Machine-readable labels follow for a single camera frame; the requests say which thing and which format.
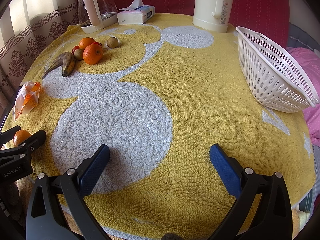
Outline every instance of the white plastic basket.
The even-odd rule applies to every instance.
[[[236,29],[240,66],[260,104],[295,113],[319,103],[311,80],[284,48],[261,33],[244,27]]]

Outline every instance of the gray cushion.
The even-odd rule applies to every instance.
[[[320,147],[316,145],[313,146],[313,155],[315,159],[315,172],[316,172],[316,183],[314,184],[312,191],[312,201],[311,201],[311,214],[313,213],[314,203],[318,194],[320,194]]]
[[[308,48],[312,51],[314,49],[320,50],[320,45],[305,31],[290,23],[288,35],[288,47],[292,48]]]

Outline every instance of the tissue pack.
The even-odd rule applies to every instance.
[[[119,9],[117,14],[119,25],[141,25],[155,14],[155,7],[144,5],[142,0],[133,0],[127,8]]]

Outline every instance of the pink blanket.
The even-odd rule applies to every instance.
[[[310,49],[287,47],[287,51],[306,72],[320,96],[320,58]],[[303,114],[312,144],[320,146],[320,104],[304,109]]]

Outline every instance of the thermos handle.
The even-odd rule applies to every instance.
[[[98,26],[101,23],[98,17],[98,13],[100,15],[100,12],[97,12],[94,0],[84,0],[84,6],[87,10],[91,24],[93,26]]]
[[[218,18],[218,19],[221,17],[223,1],[224,0],[217,0],[216,1],[216,8],[215,8],[214,12],[212,13],[213,17]]]

